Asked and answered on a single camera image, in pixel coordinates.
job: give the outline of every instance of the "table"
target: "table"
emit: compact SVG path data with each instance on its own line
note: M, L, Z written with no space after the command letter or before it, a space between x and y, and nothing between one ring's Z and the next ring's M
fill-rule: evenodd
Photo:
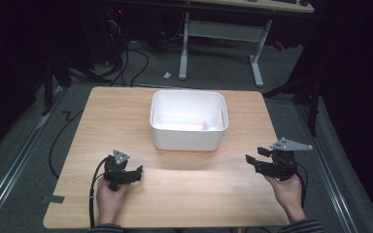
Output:
M257 0L256 2L250 2L249 0L189 0L187 1L194 3L206 3L206 4L219 4L234 7L244 8L256 8L265 9L270 11L287 11L295 13L312 13L314 8L308 4L307 6L301 6L298 3L283 3L271 0ZM265 44L265 40L270 30L272 19L267 19L263 27L249 26L249 25L238 25L230 23L219 23L201 20L189 20L189 13L186 13L186 20L184 26L184 44L183 51L181 54L180 62L180 80L187 78L187 59L188 59L188 37L209 37L226 40L246 41L254 42L257 44L254 50L254 55L250 55L250 64L254 74L254 81L257 87L263 87L262 76L259 72L258 60L262 52L262 48Z
M158 150L149 122L155 88L95 87L68 152L44 219L47 228L88 228L93 173L112 149L130 155L126 169L144 165L117 223L126 228L285 225L287 216L270 184L246 162L263 161L257 147L277 141L263 97L255 91L219 90L229 127L216 151ZM95 220L97 207L95 201Z

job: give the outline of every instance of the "gray carpet floor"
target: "gray carpet floor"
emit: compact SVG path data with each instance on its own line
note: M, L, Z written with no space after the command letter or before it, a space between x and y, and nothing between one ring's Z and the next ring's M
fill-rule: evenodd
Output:
M248 50L252 44L227 49L223 46L192 47L189 53L187 79L178 80L181 48L176 43L160 49L148 45L132 44L129 52L128 65L124 71L127 85L147 64L146 69L135 80L137 86L174 86L197 89L232 89L254 90L266 92L287 81L302 48L277 51L272 47L264 48L259 60L259 67L264 78L264 88L254 85L252 70L249 65ZM170 79L164 79L166 72L172 74ZM85 107L90 90L97 85L91 80L74 79L73 84L65 90L58 104L52 110L51 116L31 149L20 176L11 187L3 205L0 206L0 232L86 232L86 229L47 229L43 219L48 203L43 202L46 195L51 195L56 178L49 165L49 153L56 135L67 123L68 111L71 116ZM120 77L116 86L122 85ZM30 133L42 119L44 94L41 87L36 95L37 101L26 110L14 123L11 131L0 144L0 183L16 161L19 152ZM297 152L297 160L308 171L308 190L305 203L307 216L318 218L326 232L373 232L373 208L359 182L354 169L344 153L330 119L326 113L324 102L320 102L320 113L317 120L318 137L312 137L305 127L303 113L308 106L293 106L290 94L280 94L266 99L266 105L271 116L277 138L286 137L303 144L319 145L313 152ZM56 173L62 169L68 149L72 143L79 124L79 117L72 121L60 135L52 151L52 164ZM346 229L344 219L338 213L337 203L330 195L331 187L325 181L325 173L318 151L324 154L325 163L330 168L330 175L336 182L336 187L342 193L344 204L352 217L353 229ZM279 228L268 227L272 232ZM166 232L169 229L132 230L133 232ZM188 229L186 232L228 232L228 229ZM248 232L265 232L253 227Z

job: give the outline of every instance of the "person's left hand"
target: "person's left hand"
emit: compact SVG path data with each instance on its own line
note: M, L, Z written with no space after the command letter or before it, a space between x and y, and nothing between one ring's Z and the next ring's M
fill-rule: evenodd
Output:
M99 225L115 223L119 209L123 203L126 190L129 184L121 185L119 190L113 191L103 177L98 181L98 190L96 191L96 202L99 210Z

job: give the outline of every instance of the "white bin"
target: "white bin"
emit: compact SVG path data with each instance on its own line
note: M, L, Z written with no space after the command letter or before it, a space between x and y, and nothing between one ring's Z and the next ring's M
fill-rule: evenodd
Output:
M160 90L150 116L160 150L217 150L228 127L223 96L211 91Z

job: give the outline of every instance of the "tape piece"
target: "tape piece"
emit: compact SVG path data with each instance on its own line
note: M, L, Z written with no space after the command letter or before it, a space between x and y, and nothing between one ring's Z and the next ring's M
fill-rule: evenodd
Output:
M59 203L59 204L62 204L63 200L65 199L65 197L63 196L56 196L56 195L45 195L44 198L42 198L42 203L49 203L49 202L53 202L53 203Z

